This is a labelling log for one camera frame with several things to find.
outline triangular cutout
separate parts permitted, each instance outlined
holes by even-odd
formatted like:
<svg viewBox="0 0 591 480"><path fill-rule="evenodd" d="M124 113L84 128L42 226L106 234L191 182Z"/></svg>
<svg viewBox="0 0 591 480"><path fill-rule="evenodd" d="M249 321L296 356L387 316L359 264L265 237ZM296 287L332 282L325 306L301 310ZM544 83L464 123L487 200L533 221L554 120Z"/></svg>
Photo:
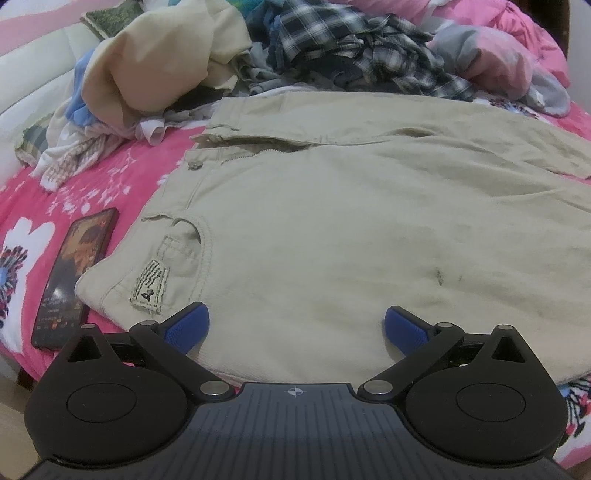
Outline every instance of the triangular cutout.
<svg viewBox="0 0 591 480"><path fill-rule="evenodd" d="M510 337L503 337L496 346L495 353L492 354L495 360L505 360L507 362L525 363L521 352L517 349Z"/></svg>
<svg viewBox="0 0 591 480"><path fill-rule="evenodd" d="M78 345L70 355L69 362L84 362L85 360L97 360L101 357L100 350L91 336L80 339Z"/></svg>

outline gray ribbed panel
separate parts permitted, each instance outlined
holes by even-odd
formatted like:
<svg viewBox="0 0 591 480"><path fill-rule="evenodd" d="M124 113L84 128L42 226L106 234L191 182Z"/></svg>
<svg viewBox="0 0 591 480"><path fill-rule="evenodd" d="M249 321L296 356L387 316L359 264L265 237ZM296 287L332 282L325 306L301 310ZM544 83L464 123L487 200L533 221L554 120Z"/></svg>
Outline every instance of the gray ribbed panel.
<svg viewBox="0 0 591 480"><path fill-rule="evenodd" d="M133 465L75 471L41 464L27 480L566 480L550 460L483 469L437 456L391 407L346 385L248 384L198 409L164 450Z"/></svg>

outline smartphone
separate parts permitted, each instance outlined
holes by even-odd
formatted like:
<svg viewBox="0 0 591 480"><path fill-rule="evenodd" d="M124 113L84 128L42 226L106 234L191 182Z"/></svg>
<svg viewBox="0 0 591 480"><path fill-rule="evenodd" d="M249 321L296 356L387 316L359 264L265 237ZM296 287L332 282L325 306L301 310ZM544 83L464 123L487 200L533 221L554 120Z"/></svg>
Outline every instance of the smartphone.
<svg viewBox="0 0 591 480"><path fill-rule="evenodd" d="M53 264L43 291L31 344L43 350L59 350L72 333L86 323L89 308L74 295L82 274L105 256L119 212L109 208L76 220Z"/></svg>

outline stain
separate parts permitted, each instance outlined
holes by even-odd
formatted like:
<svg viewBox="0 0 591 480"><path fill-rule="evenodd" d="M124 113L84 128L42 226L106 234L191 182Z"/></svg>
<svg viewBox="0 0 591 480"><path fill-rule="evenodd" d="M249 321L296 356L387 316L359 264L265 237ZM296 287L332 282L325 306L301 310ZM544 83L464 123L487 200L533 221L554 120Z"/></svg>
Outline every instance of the stain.
<svg viewBox="0 0 591 480"><path fill-rule="evenodd" d="M439 283L439 286L443 286L443 274L441 273L441 270L439 270L439 268L435 269L435 274L436 274L436 279L437 282Z"/></svg>

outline green patterned cushion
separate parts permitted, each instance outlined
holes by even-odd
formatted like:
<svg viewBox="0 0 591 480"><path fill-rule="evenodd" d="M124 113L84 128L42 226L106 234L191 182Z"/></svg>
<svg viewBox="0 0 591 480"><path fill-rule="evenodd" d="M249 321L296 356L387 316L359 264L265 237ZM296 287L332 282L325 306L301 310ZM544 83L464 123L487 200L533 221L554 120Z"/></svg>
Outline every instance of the green patterned cushion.
<svg viewBox="0 0 591 480"><path fill-rule="evenodd" d="M22 144L15 149L17 158L31 166L37 165L41 154L47 149L47 127L52 115L39 120L35 125L22 133Z"/></svg>
<svg viewBox="0 0 591 480"><path fill-rule="evenodd" d="M82 15L82 21L101 39L114 37L138 16L144 13L138 0L125 0L122 4Z"/></svg>

